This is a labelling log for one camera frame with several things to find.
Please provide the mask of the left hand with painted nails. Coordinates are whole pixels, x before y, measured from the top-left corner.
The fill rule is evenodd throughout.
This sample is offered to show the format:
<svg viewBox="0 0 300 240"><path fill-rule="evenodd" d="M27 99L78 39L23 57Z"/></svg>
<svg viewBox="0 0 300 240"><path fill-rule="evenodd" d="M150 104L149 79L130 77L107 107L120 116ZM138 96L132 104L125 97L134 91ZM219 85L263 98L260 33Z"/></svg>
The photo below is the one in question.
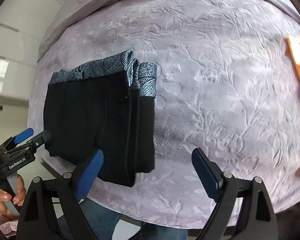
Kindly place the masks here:
<svg viewBox="0 0 300 240"><path fill-rule="evenodd" d="M23 205L26 189L24 185L23 178L16 174L16 193L12 196L10 193L2 188L2 183L0 183L0 215L2 215L7 220L16 220L19 215L13 214L11 210L6 206L6 203L14 204L14 206L21 207Z"/></svg>

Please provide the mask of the pink sleeve forearm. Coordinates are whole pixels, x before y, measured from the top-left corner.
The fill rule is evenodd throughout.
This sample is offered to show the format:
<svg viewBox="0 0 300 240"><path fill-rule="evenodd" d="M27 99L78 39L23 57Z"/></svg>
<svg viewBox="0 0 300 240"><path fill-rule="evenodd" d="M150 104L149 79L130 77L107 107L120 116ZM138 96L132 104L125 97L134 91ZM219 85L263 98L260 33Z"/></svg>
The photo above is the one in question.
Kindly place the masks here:
<svg viewBox="0 0 300 240"><path fill-rule="evenodd" d="M0 230L6 236L10 238L17 233L18 220L9 220L0 214Z"/></svg>

